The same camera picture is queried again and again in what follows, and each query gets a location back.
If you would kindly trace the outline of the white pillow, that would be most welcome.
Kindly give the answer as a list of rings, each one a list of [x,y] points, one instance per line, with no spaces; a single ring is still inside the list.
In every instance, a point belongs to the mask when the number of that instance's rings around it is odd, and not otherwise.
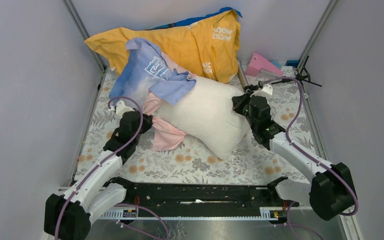
[[[198,76],[191,91],[175,105],[163,102],[156,115],[227,160],[250,129],[247,120],[233,110],[232,98],[242,95],[234,86]]]

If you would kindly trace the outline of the blue Elsa pillowcase pink inside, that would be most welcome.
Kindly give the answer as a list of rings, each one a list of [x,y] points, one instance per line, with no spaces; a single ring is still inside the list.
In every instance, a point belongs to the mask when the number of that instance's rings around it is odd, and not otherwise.
[[[153,151],[175,149],[186,133],[155,115],[166,102],[175,105],[196,85],[196,75],[179,66],[156,44],[135,37],[125,44],[128,62],[116,79],[110,93],[110,106],[119,100],[131,108],[140,105],[142,113],[152,116],[155,130]]]

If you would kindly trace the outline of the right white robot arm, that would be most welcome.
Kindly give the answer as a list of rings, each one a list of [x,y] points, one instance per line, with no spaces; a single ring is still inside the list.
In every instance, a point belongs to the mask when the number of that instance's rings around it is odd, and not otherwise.
[[[342,162],[333,164],[294,142],[289,129],[277,124],[263,96],[245,93],[232,97],[233,111],[246,118],[255,141],[292,164],[309,181],[293,181],[280,177],[269,184],[267,201],[273,206],[285,200],[311,206],[323,220],[337,215],[352,216],[359,210],[350,169]]]

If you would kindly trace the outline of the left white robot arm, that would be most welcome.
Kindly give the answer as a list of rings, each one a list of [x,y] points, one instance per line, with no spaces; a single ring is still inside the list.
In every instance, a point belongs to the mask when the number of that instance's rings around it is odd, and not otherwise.
[[[63,194],[51,194],[45,202],[44,231],[56,240],[84,240],[93,223],[117,202],[132,204],[135,192],[108,178],[133,155],[141,134],[153,125],[153,117],[134,109],[125,112],[94,165]]]

